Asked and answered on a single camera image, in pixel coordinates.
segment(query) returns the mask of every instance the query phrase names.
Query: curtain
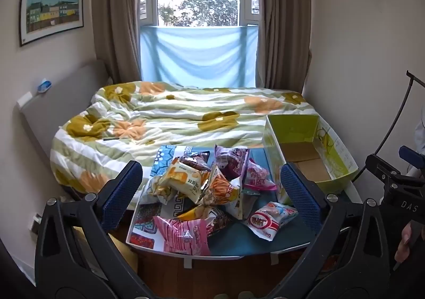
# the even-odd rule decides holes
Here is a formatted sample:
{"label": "curtain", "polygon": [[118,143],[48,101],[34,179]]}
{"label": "curtain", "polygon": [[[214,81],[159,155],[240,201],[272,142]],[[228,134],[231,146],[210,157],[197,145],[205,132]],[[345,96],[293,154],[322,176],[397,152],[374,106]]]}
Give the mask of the curtain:
{"label": "curtain", "polygon": [[141,27],[143,80],[254,87],[258,26]]}
{"label": "curtain", "polygon": [[260,0],[256,85],[300,92],[310,61],[311,0]]}
{"label": "curtain", "polygon": [[91,0],[94,46],[114,83],[140,81],[138,0]]}

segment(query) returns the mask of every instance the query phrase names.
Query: metal screw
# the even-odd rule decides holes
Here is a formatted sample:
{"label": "metal screw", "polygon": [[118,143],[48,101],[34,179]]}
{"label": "metal screw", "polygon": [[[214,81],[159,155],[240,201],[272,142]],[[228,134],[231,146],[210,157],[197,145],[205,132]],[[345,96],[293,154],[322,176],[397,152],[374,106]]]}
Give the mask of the metal screw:
{"label": "metal screw", "polygon": [[91,202],[91,201],[93,201],[95,198],[96,198],[96,194],[95,194],[95,193],[93,193],[93,192],[88,193],[88,194],[86,195],[86,197],[84,197],[84,199],[85,199],[87,202]]}
{"label": "metal screw", "polygon": [[368,206],[370,207],[375,207],[376,206],[376,202],[374,199],[369,198],[366,203],[368,204]]}
{"label": "metal screw", "polygon": [[326,198],[330,202],[333,202],[333,203],[338,202],[338,196],[334,195],[333,193],[330,193],[329,195],[327,195]]}
{"label": "metal screw", "polygon": [[56,203],[56,198],[52,197],[47,200],[47,205],[54,205]]}

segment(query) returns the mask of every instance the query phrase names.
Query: yellow house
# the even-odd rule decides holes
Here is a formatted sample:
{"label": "yellow house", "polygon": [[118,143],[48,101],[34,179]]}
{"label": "yellow house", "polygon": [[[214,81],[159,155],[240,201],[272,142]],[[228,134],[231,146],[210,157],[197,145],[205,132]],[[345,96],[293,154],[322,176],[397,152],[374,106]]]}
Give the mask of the yellow house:
{"label": "yellow house", "polygon": [[59,6],[43,6],[40,13],[40,21],[56,17],[59,17]]}

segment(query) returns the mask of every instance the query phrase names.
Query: finger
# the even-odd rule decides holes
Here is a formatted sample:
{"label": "finger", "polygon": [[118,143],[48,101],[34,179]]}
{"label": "finger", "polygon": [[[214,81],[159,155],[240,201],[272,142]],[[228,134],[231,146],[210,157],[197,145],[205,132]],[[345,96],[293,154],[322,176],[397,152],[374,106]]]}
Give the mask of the finger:
{"label": "finger", "polygon": [[401,231],[401,240],[404,245],[409,243],[410,237],[412,236],[412,227],[410,226],[410,222],[403,228]]}
{"label": "finger", "polygon": [[397,252],[394,256],[394,259],[397,262],[401,263],[401,262],[404,262],[409,257],[409,254],[410,254],[409,246],[403,244],[403,242],[400,242]]}

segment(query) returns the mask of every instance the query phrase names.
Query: striped bedding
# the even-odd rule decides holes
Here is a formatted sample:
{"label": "striped bedding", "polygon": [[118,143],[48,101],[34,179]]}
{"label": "striped bedding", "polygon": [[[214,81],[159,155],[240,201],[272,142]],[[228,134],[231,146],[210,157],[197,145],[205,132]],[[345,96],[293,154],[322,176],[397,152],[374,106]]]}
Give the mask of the striped bedding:
{"label": "striped bedding", "polygon": [[111,85],[58,130],[50,164],[59,184],[81,196],[98,192],[128,161],[138,161],[144,179],[129,206],[134,209],[161,145],[261,146],[265,115],[284,113],[317,114],[290,91]]}

